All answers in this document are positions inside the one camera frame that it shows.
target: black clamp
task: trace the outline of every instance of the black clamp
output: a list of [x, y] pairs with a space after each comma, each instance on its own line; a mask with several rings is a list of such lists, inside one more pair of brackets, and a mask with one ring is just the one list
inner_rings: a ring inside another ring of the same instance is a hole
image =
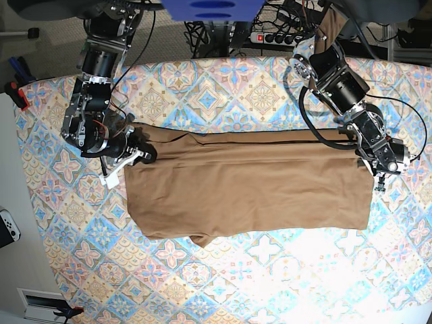
[[59, 312], [54, 312], [54, 315], [57, 315], [58, 317], [65, 317], [65, 323], [66, 324], [72, 317], [82, 314], [84, 312], [84, 309], [82, 307], [75, 307], [75, 308], [60, 308], [57, 307], [57, 310]]
[[22, 111], [29, 108], [30, 104], [28, 103], [24, 91], [19, 89], [15, 82], [8, 82], [5, 84], [5, 92]]

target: red clamp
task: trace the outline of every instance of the red clamp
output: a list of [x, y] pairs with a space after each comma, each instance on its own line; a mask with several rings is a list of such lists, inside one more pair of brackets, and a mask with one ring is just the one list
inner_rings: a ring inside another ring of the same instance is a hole
[[5, 84], [5, 92], [7, 95], [9, 95], [9, 97], [11, 97], [11, 99], [21, 109], [21, 111], [29, 108], [30, 104], [28, 103], [24, 91], [22, 89], [18, 89], [18, 85], [15, 82], [8, 82]]

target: patterned tablecloth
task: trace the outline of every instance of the patterned tablecloth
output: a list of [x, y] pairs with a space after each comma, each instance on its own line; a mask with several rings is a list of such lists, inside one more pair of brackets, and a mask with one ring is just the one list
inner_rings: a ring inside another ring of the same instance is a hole
[[[431, 129], [432, 69], [348, 62], [372, 94], [408, 101]], [[115, 100], [140, 122], [192, 132], [305, 128], [296, 104], [301, 84], [288, 70], [278, 57], [142, 65], [120, 83]], [[61, 139], [73, 86], [73, 77], [31, 84], [24, 89], [31, 107], [15, 111], [49, 264], [65, 299], [85, 308], [75, 321], [351, 323], [431, 301], [431, 135], [420, 161], [374, 195], [364, 231], [250, 232], [202, 249], [188, 238], [147, 240], [126, 211], [124, 181], [107, 190], [98, 161]], [[318, 127], [335, 127], [318, 100], [306, 100]], [[394, 135], [418, 152], [424, 132], [416, 115], [397, 102], [373, 102]]]

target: white wall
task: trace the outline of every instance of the white wall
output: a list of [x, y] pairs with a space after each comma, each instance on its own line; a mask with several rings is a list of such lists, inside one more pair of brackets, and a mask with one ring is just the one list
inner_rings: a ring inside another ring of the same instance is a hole
[[26, 186], [12, 101], [0, 94], [0, 207], [7, 209], [21, 238], [0, 248], [0, 309], [24, 316], [17, 287], [60, 292], [45, 256]]
[[22, 317], [18, 317], [11, 313], [6, 313], [0, 310], [0, 323], [4, 324], [34, 324], [38, 323], [32, 321], [31, 319], [23, 319]]

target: folded fabric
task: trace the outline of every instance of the folded fabric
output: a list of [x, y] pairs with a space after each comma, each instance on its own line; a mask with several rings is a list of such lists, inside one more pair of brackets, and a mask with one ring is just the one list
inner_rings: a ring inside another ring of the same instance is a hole
[[[194, 134], [141, 127], [158, 152], [125, 169], [128, 211], [150, 240], [288, 227], [367, 227], [373, 177], [309, 130]], [[329, 140], [344, 141], [337, 130]]]

